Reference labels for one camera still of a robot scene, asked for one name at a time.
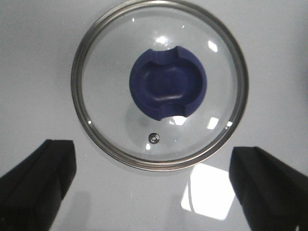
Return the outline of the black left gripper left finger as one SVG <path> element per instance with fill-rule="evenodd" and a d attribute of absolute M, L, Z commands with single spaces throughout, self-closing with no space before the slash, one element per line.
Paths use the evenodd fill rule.
<path fill-rule="evenodd" d="M 0 229 L 48 231 L 77 171 L 73 141 L 46 140 L 0 179 Z"/>

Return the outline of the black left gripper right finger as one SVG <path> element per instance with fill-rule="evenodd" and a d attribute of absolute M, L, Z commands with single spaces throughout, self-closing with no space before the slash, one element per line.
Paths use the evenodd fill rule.
<path fill-rule="evenodd" d="M 259 147 L 234 147 L 229 179 L 253 231 L 306 231 L 308 178 Z"/>

